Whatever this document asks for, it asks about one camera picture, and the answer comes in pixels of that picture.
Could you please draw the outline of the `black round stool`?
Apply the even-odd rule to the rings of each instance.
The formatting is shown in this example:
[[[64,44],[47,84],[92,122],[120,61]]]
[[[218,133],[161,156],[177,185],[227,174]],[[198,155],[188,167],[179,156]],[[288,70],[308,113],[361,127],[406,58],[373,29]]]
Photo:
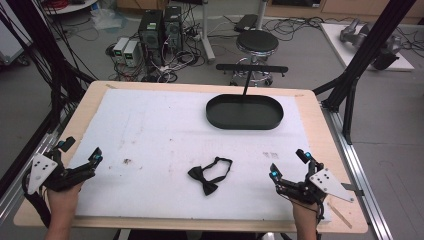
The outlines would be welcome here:
[[[263,30],[248,30],[239,34],[236,39],[236,47],[247,57],[236,62],[237,65],[261,65],[266,66],[267,59],[278,49],[278,39],[271,33]],[[233,70],[230,86],[237,86],[236,78],[247,78],[247,70]],[[270,72],[254,71],[250,82],[258,86],[263,82],[265,86],[273,83],[273,76]]]

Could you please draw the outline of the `white foam mat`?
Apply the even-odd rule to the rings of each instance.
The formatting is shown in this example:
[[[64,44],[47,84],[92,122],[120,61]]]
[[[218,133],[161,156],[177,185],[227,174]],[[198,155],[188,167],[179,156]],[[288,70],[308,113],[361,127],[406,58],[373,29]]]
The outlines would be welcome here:
[[[210,93],[108,90],[83,135],[71,167],[93,150],[103,160],[80,192],[77,213],[91,217],[196,220],[290,220],[291,203],[269,177],[274,163],[298,182],[307,167],[296,156],[309,143],[296,100],[279,97],[284,117],[272,130],[223,130],[206,118]],[[187,172],[216,157],[233,161],[209,196]],[[226,162],[204,172],[224,175]]]

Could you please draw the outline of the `aluminium frame rail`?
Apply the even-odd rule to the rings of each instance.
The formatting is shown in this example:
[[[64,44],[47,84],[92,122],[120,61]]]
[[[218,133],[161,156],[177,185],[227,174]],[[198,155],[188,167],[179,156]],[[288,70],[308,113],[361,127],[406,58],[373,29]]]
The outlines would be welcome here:
[[[377,240],[394,240],[356,150],[342,133],[342,117],[339,113],[333,113],[324,108],[322,112],[339,148],[348,175],[359,191],[359,203],[365,211],[367,224]]]
[[[63,130],[62,126],[57,126],[54,130],[39,127],[0,179],[0,226],[10,219],[11,211],[23,198],[21,182],[25,172],[31,167],[33,156],[51,148]]]

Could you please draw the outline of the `black tray with bar stand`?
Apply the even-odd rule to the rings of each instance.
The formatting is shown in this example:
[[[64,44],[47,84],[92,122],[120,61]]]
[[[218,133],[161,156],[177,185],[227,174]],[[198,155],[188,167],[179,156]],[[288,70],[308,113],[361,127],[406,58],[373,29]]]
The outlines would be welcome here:
[[[217,64],[217,70],[246,71],[248,73],[242,94],[220,94],[206,104],[206,118],[210,124],[227,130],[271,130],[284,117],[282,105],[269,96],[248,95],[247,89],[254,71],[284,75],[285,66]]]

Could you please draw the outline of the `black frame post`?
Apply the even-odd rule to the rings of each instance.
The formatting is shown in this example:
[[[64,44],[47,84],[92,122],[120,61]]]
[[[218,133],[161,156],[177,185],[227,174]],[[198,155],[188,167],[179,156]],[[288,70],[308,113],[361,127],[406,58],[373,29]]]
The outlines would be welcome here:
[[[322,101],[322,106],[330,112],[338,112],[340,104],[346,101],[342,136],[349,145],[352,144],[351,126],[357,83],[369,64],[377,57],[389,35],[401,23],[416,1],[389,0],[370,34],[341,75],[313,90],[315,95],[331,90],[330,95]]]
[[[90,72],[81,71],[77,61],[85,63],[71,48],[60,22],[51,20],[41,0],[5,0],[13,20],[0,4],[0,20],[18,41],[50,87],[51,110],[48,123],[53,129],[61,125],[62,112],[72,113],[88,86],[97,80]]]

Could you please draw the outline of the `black bow tie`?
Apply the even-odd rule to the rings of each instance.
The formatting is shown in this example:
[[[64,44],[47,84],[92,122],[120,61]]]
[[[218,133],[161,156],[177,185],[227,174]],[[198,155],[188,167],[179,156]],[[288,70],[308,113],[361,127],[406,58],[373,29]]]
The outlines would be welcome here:
[[[214,179],[210,179],[207,180],[204,176],[204,172],[206,170],[211,169],[212,167],[214,167],[215,165],[217,165],[220,161],[222,162],[226,162],[228,164],[228,168],[225,172],[224,175],[218,176]],[[218,189],[218,183],[223,181],[228,173],[231,170],[231,166],[233,164],[233,161],[231,159],[227,159],[227,158],[220,158],[220,157],[216,157],[214,159],[214,161],[212,163],[210,163],[209,165],[205,166],[205,167],[201,167],[201,166],[195,166],[193,168],[191,168],[187,174],[194,180],[199,181],[202,185],[202,189],[203,192],[206,196],[211,195],[212,193],[214,193],[217,189]]]

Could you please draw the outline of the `clear plastic bag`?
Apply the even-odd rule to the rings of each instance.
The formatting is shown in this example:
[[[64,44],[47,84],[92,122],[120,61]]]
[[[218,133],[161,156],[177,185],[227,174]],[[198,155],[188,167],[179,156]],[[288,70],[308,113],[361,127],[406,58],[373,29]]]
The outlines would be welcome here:
[[[126,19],[112,9],[95,9],[91,11],[91,19],[96,30],[116,32],[126,24]]]

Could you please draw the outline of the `flat black box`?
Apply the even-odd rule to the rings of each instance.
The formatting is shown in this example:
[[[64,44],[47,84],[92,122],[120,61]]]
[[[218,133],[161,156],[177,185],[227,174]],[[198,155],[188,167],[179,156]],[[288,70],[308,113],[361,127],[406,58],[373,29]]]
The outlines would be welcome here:
[[[256,14],[244,15],[234,26],[236,32],[244,32],[256,28],[258,16]]]

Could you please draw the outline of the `person's right hand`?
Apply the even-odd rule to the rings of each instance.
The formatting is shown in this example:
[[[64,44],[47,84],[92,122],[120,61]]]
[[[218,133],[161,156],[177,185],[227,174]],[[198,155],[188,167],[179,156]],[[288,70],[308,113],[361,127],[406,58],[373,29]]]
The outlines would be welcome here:
[[[296,222],[306,222],[308,220],[316,220],[318,213],[318,205],[302,203],[298,200],[291,199],[293,206],[293,216]]]

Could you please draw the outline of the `person's left hand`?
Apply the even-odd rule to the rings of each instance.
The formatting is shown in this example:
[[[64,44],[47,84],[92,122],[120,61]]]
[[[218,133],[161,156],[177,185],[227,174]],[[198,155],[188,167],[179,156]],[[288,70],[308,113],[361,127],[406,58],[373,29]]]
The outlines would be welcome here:
[[[61,192],[48,189],[47,196],[51,214],[53,216],[73,217],[77,208],[81,187],[82,185],[78,184]]]

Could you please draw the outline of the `white table leg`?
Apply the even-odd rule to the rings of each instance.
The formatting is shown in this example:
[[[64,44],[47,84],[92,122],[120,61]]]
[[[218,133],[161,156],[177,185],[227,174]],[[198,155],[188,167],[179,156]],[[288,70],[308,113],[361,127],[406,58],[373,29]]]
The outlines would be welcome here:
[[[259,2],[255,30],[262,30],[262,25],[263,25],[263,20],[264,20],[267,4],[268,4],[268,0],[260,0]]]
[[[208,38],[208,0],[202,2],[202,32],[200,34],[203,48],[206,54],[207,63],[212,64],[216,57]]]

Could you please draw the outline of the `thin wooden stick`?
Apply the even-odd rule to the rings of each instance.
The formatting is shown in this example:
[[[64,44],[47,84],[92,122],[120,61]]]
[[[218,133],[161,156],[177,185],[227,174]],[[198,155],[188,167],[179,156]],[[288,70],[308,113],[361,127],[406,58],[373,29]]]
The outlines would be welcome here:
[[[327,206],[334,212],[334,214],[349,228],[352,229],[352,224],[347,218],[330,202],[327,202]]]

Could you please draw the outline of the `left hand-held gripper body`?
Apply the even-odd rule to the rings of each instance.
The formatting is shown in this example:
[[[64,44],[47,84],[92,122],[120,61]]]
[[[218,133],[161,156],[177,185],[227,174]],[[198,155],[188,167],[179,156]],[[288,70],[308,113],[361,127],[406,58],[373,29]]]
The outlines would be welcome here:
[[[65,168],[61,161],[62,151],[55,149],[37,153],[32,161],[29,176],[23,179],[26,193],[34,194],[41,186],[56,192],[70,189],[95,176],[95,170]]]

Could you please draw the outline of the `round white table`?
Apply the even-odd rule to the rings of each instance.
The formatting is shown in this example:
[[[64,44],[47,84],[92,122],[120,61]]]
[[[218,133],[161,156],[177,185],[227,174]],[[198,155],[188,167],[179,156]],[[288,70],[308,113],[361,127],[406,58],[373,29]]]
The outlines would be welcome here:
[[[48,15],[65,14],[65,13],[71,13],[71,12],[92,7],[93,5],[96,5],[97,3],[98,3],[98,0],[84,0],[83,4],[68,4],[66,7],[61,9],[45,8],[44,11]]]

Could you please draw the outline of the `black computer tower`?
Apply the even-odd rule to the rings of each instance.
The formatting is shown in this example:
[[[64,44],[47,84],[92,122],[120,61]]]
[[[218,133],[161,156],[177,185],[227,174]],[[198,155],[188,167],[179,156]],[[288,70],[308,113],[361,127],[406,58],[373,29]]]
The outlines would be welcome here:
[[[163,64],[161,50],[164,42],[163,11],[146,10],[138,34],[146,61],[151,66],[161,66]]]
[[[164,14],[165,34],[168,48],[174,52],[183,50],[182,39],[182,8],[180,6],[167,6]]]

